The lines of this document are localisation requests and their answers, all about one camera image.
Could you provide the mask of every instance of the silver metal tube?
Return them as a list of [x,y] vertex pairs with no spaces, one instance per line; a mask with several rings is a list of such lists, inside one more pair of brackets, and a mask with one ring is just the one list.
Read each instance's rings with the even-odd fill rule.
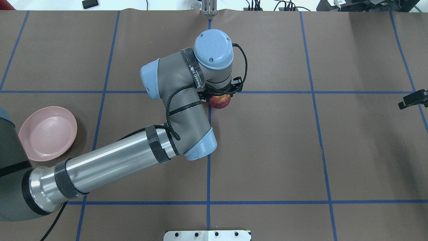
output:
[[[164,129],[156,129],[167,156],[176,156]],[[81,193],[88,193],[103,185],[129,176],[158,163],[147,141],[146,132],[135,134],[118,142],[69,160],[66,170],[71,183]],[[30,192],[37,205],[55,212],[68,200],[55,182],[55,167],[38,167],[30,175]]]
[[[156,131],[168,157],[175,157],[166,131]],[[66,170],[76,189],[88,193],[156,163],[144,131],[69,160]]]
[[46,212],[55,212],[68,201],[56,186],[54,168],[39,166],[30,175],[30,193],[37,205]]

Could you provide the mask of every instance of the white mounting plate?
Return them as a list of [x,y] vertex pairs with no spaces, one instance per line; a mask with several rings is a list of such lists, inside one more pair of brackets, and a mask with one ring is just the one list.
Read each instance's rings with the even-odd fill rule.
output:
[[163,241],[251,241],[251,231],[249,230],[168,231],[163,236]]

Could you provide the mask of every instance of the black cable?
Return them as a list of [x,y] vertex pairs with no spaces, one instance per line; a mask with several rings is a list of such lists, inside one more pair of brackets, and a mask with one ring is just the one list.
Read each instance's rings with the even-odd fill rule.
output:
[[290,10],[290,6],[292,6],[291,4],[292,4],[293,2],[289,2],[288,3],[288,5],[287,5],[287,7],[286,8],[284,8],[284,11],[289,11]]
[[[245,60],[245,73],[244,73],[244,78],[242,79],[242,82],[241,82],[241,86],[243,86],[244,85],[244,82],[245,82],[245,79],[247,78],[247,71],[248,71],[248,61],[247,61],[247,56],[245,55],[245,53],[244,53],[244,50],[241,48],[241,46],[239,46],[239,44],[237,44],[237,43],[232,43],[232,46],[233,47],[237,47],[240,51],[241,51],[241,53],[242,53],[242,55],[244,56],[244,60]],[[216,88],[214,88],[213,86],[211,86],[211,85],[209,85],[209,84],[205,84],[208,88],[211,88],[211,89],[213,89],[213,90],[215,90],[216,92],[218,92],[218,93],[222,93],[222,94],[235,94],[236,92],[238,92],[238,90],[240,90],[241,88],[238,88],[238,89],[236,89],[235,91],[232,91],[232,92],[225,92],[225,91],[222,91],[222,90],[219,90],[219,89],[216,89]]]
[[169,106],[171,105],[171,100],[172,100],[172,98],[173,98],[173,97],[174,97],[174,95],[176,95],[178,92],[180,92],[180,91],[182,91],[182,90],[185,90],[185,89],[189,89],[189,88],[195,88],[195,87],[196,87],[196,85],[195,85],[195,83],[193,83],[193,84],[189,84],[189,85],[186,85],[186,86],[183,86],[183,87],[179,88],[178,90],[174,91],[174,92],[169,96],[168,101],[166,102],[166,124],[167,124],[167,126],[170,128],[169,132],[171,132],[171,134],[174,136],[174,138],[175,138],[177,141],[179,141],[181,138],[180,138],[180,136],[177,134],[177,132],[175,132],[175,131],[174,131],[174,128],[172,127],[171,119],[170,119],[170,117],[169,117]]
[[133,135],[135,135],[135,134],[137,134],[137,133],[140,133],[140,132],[142,132],[142,131],[145,131],[145,130],[146,130],[146,128],[145,128],[145,127],[144,127],[144,128],[141,128],[141,129],[139,129],[139,130],[136,130],[136,131],[134,131],[134,132],[131,132],[131,133],[127,134],[126,136],[124,136],[124,137],[120,138],[120,139],[119,139],[119,140],[117,140],[117,141],[123,140],[123,139],[125,139],[125,138],[128,138],[128,137],[130,137],[130,136],[133,136]]
[[64,204],[62,205],[61,209],[58,212],[58,215],[56,216],[55,220],[53,221],[51,227],[48,229],[48,231],[45,233],[45,235],[42,237],[42,239],[40,239],[40,241],[44,241],[47,236],[51,233],[51,231],[53,230],[55,224],[58,222],[59,217],[62,214],[62,211],[64,211],[65,206],[67,205],[68,202],[64,202]]
[[276,4],[275,8],[273,9],[274,11],[276,10],[276,8],[278,7],[278,5],[280,3],[284,3],[284,11],[285,11],[285,8],[287,7],[287,3],[291,3],[291,1],[290,2],[287,2],[287,1],[278,1],[278,3]]
[[305,7],[294,7],[295,9],[296,8],[301,8],[301,9],[306,9],[306,10],[308,10],[309,12],[311,12],[311,10],[309,10],[309,9],[307,9],[307,8],[305,8]]
[[[169,127],[166,127],[166,126],[162,126],[162,125],[155,125],[155,128],[161,128],[161,129],[165,129],[165,130],[167,130],[167,131],[169,131],[169,132],[171,132],[171,129],[169,128]],[[138,134],[138,133],[140,133],[140,132],[142,132],[142,131],[145,131],[146,130],[146,128],[144,127],[144,128],[141,128],[141,129],[139,129],[139,130],[136,130],[136,131],[134,131],[134,132],[131,132],[131,133],[129,133],[129,134],[127,134],[126,136],[124,136],[124,137],[122,137],[122,138],[120,138],[119,140],[117,140],[117,141],[120,141],[120,140],[123,140],[123,139],[125,139],[125,138],[128,138],[128,137],[130,137],[130,136],[133,136],[133,135],[135,135],[135,134]]]

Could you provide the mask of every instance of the brown table surface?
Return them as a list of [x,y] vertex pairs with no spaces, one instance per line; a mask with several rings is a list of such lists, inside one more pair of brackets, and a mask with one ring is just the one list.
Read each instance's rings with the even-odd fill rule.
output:
[[[217,150],[69,202],[47,240],[207,228],[251,230],[255,241],[428,240],[428,111],[397,106],[428,88],[425,13],[0,11],[0,106],[17,131],[51,105],[78,123],[69,151],[33,166],[163,123],[140,68],[209,27],[249,61],[243,92],[225,109],[206,106]],[[238,51],[233,64],[243,75]],[[39,240],[55,216],[0,222],[0,240]]]

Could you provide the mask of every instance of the metal bracket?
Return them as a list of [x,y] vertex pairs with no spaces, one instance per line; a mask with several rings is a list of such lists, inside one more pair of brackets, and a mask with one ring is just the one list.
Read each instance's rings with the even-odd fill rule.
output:
[[217,0],[202,0],[202,15],[217,15]]
[[249,230],[168,231],[163,241],[251,241]]

